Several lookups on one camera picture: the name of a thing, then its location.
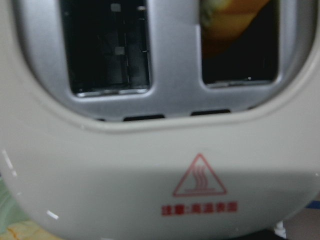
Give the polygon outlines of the white two-slot toaster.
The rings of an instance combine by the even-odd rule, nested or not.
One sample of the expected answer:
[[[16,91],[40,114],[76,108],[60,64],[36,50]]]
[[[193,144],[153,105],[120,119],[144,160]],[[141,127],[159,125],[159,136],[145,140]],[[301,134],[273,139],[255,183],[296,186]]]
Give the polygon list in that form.
[[[202,57],[200,0],[3,0],[0,174],[68,240],[220,240],[320,190],[320,3]]]

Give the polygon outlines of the orange toast slice in toaster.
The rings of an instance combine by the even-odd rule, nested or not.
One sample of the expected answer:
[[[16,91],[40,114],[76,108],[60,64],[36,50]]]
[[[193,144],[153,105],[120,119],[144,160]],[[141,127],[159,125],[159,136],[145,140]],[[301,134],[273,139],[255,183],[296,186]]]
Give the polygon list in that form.
[[[268,3],[268,0],[201,0],[202,57],[211,58],[229,48]]]

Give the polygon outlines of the light green round plate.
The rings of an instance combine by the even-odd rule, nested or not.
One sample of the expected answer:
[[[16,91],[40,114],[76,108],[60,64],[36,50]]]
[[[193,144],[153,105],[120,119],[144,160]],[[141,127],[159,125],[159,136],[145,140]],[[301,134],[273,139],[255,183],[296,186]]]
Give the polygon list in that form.
[[[0,235],[6,232],[9,225],[26,221],[33,222],[20,208],[11,196],[4,180],[0,178]]]

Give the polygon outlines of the triangular toast on plate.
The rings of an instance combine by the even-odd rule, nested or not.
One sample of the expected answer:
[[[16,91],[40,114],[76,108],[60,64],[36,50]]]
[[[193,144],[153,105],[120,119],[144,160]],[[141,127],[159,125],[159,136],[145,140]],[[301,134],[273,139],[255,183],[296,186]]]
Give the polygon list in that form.
[[[54,240],[55,237],[31,221],[17,222],[9,225],[1,240]]]

